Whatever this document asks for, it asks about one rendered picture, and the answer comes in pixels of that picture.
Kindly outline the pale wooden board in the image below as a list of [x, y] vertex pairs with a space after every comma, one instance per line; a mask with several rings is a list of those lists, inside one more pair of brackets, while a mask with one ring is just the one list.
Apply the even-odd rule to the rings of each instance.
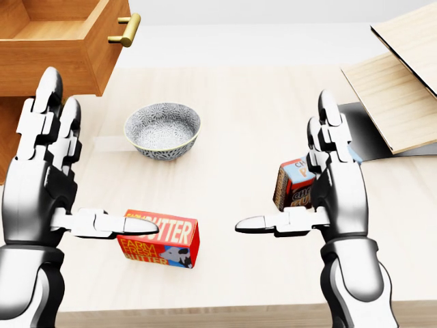
[[437, 1], [371, 30], [437, 98]]
[[341, 70], [393, 154], [437, 143], [437, 98], [396, 56]]

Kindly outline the wooden drawer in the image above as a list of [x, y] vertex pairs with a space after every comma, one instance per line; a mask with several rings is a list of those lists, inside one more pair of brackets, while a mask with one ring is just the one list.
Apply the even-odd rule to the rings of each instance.
[[0, 0], [0, 96], [31, 96], [47, 67], [64, 95], [101, 96], [122, 50], [128, 0]]

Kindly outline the red butter box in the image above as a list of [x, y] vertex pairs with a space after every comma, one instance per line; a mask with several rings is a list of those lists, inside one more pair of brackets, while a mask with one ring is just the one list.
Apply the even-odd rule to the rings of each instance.
[[126, 211], [127, 217], [155, 223], [159, 233], [118, 236], [123, 254], [129, 260], [191, 269], [199, 251], [199, 226], [196, 219], [147, 211]]

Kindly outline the chocolate pudding box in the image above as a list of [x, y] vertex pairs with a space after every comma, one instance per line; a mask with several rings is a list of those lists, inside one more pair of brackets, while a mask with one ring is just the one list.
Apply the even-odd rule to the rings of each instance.
[[293, 206], [312, 207], [311, 188], [315, 174], [307, 163], [305, 155], [280, 165], [272, 201], [281, 212]]

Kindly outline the grey patterned bowl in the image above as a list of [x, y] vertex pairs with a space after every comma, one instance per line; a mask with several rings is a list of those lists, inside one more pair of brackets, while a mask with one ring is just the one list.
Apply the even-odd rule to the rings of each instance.
[[124, 134], [142, 155], [172, 161], [186, 154], [201, 129], [196, 111], [186, 105], [163, 102], [135, 111], [126, 120]]

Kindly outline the wooden cabinet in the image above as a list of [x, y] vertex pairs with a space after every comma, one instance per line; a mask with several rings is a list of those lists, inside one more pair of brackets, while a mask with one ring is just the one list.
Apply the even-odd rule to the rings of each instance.
[[0, 186], [4, 184], [9, 164], [16, 155], [20, 141], [16, 128], [28, 98], [34, 96], [0, 97]]

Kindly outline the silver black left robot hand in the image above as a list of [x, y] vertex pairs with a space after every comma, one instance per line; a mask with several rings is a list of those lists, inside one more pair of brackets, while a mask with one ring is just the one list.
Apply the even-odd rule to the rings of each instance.
[[156, 234], [155, 223], [108, 215], [103, 209], [71, 212], [78, 185], [72, 164], [81, 155], [81, 106], [62, 100], [60, 73], [48, 67], [19, 119], [20, 141], [8, 168], [2, 200], [8, 244], [55, 247], [65, 231], [81, 238]]

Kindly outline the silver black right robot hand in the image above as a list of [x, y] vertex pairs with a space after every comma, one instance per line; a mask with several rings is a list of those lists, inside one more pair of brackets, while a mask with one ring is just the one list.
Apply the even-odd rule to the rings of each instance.
[[368, 205], [363, 175], [349, 151], [352, 137], [346, 117], [328, 90], [319, 95], [318, 116], [309, 120], [307, 138], [307, 164], [315, 174], [311, 188], [314, 210], [289, 207], [276, 215], [250, 217], [236, 224], [237, 232], [289, 237], [304, 236], [312, 229], [319, 229], [328, 241], [367, 234]]

